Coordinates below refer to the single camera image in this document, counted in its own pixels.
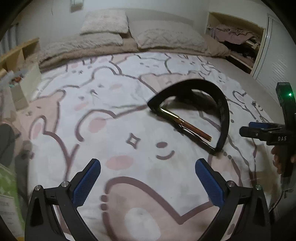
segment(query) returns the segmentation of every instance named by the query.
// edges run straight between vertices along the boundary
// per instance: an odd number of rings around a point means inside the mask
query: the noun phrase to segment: finger
[[[278,152],[278,146],[274,146],[274,147],[272,148],[272,150],[271,150],[271,153],[272,153],[273,155],[275,155],[275,154],[277,154],[277,152]]]
[[[294,155],[294,156],[291,157],[291,162],[292,163],[295,163],[295,161],[296,161],[296,155]]]
[[[277,164],[277,165],[275,165],[275,167],[276,167],[278,170],[281,170],[281,164],[280,164],[280,163]]]
[[[276,164],[280,163],[280,161],[279,161],[279,156],[278,156],[278,155],[275,155],[275,156],[274,156],[274,162],[275,162]]]

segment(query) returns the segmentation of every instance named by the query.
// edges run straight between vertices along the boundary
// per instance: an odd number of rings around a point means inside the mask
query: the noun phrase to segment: curtain
[[[6,31],[5,35],[0,41],[0,55],[7,53],[10,49],[13,49],[17,46],[17,29],[18,23],[11,25]]]

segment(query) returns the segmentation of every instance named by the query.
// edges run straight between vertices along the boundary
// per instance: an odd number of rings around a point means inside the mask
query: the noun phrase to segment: white wall
[[[275,13],[258,0],[211,0],[210,12],[220,12],[246,19],[263,28],[267,26],[267,14],[276,17]]]
[[[41,46],[79,33],[88,11],[106,8],[143,8],[175,14],[194,21],[204,32],[209,0],[84,0],[83,9],[70,12],[70,0],[33,0],[21,13],[19,41],[40,38]]]

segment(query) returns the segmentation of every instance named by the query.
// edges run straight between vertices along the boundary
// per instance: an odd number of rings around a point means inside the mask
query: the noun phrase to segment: blue clamp pad
[[[274,125],[272,125],[270,123],[250,122],[249,127],[251,127],[251,128],[269,129],[269,128],[273,128]]]
[[[195,163],[195,173],[206,190],[213,205],[222,208],[224,205],[224,192],[213,175],[210,173],[209,168],[212,172],[214,172],[203,158],[197,160]]]
[[[73,191],[72,203],[76,207],[80,207],[84,204],[87,196],[89,195],[92,187],[101,173],[100,162],[97,159],[93,160],[94,163],[89,167],[88,171]]]

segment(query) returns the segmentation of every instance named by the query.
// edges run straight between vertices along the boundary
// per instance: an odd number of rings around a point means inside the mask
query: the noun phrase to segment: sliding closet door
[[[282,23],[271,16],[267,34],[270,38],[267,38],[253,77],[279,103],[276,95],[278,82],[290,82],[296,94],[296,45]]]

